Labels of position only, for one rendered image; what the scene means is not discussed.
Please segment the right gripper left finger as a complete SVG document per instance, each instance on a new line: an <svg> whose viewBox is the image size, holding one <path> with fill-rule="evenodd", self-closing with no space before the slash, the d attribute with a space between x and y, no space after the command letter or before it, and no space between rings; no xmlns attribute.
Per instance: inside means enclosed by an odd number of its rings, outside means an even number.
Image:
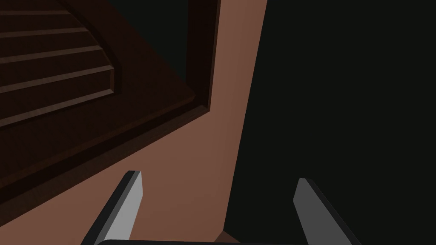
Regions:
<svg viewBox="0 0 436 245"><path fill-rule="evenodd" d="M126 172L80 245L98 245L105 240L128 240L142 197L141 172Z"/></svg>

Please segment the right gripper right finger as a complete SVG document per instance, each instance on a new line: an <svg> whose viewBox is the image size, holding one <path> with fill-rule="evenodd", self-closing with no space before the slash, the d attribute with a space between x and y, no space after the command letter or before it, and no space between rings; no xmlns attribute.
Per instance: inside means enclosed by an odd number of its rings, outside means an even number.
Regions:
<svg viewBox="0 0 436 245"><path fill-rule="evenodd" d="M298 180L293 203L310 245L362 245L312 179Z"/></svg>

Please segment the dark brown louvered door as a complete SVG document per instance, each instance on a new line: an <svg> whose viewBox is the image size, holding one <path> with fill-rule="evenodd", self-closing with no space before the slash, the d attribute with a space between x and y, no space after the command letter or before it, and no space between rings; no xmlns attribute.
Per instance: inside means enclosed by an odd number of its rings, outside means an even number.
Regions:
<svg viewBox="0 0 436 245"><path fill-rule="evenodd" d="M188 0L0 0L0 190L195 98Z"/></svg>

